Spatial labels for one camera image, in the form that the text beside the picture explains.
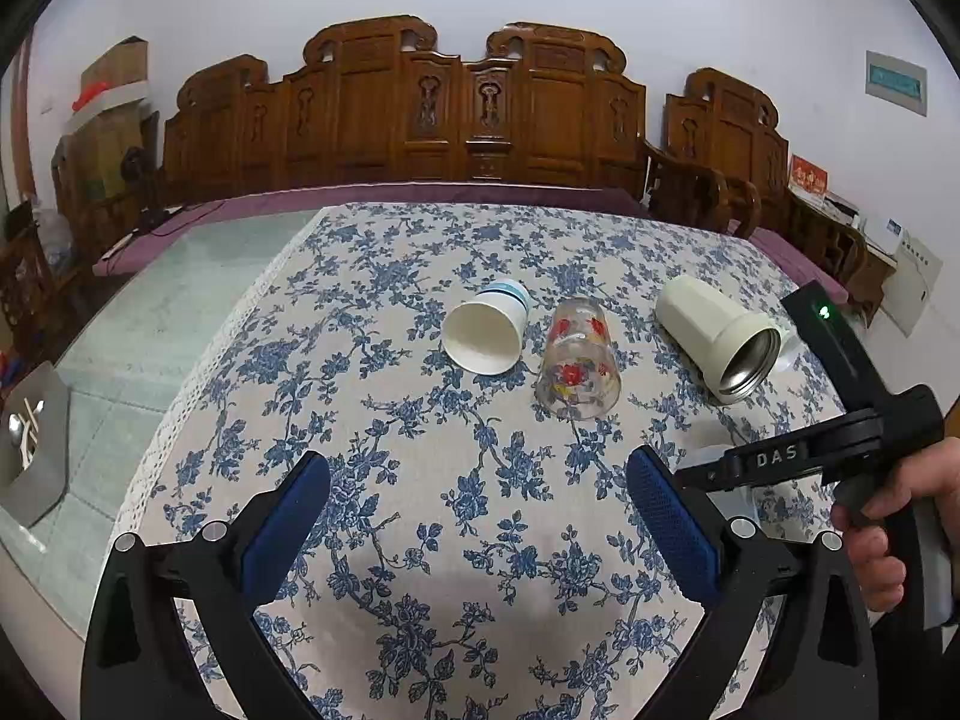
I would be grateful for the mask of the person's right hand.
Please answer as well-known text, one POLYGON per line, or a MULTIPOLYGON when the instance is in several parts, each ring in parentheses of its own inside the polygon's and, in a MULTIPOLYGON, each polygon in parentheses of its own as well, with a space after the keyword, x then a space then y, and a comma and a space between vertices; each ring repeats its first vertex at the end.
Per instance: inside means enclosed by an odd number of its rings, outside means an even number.
POLYGON ((958 598, 957 437, 903 458, 861 511, 833 504, 830 520, 843 535, 857 586, 873 613, 888 613, 905 598, 905 583, 913 573, 905 562, 905 527, 916 502, 932 504, 937 511, 940 538, 950 557, 950 589, 958 598))

